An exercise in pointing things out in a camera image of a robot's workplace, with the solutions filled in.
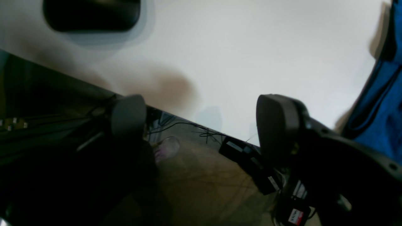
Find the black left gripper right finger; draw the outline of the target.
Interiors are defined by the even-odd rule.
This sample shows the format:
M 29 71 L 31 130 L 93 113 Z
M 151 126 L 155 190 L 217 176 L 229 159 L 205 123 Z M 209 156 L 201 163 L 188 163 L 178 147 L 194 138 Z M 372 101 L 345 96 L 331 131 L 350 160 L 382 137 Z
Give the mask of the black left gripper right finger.
M 401 166 L 309 116 L 299 100 L 260 95 L 256 123 L 264 164 L 290 168 L 323 226 L 400 226 Z

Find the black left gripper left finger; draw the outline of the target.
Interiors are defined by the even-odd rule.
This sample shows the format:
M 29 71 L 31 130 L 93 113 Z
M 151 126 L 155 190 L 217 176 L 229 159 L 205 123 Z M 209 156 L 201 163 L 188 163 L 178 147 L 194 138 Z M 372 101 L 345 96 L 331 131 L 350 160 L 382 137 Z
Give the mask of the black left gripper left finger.
M 146 117 L 137 94 L 98 116 L 1 131 L 1 225 L 97 225 L 136 185 Z

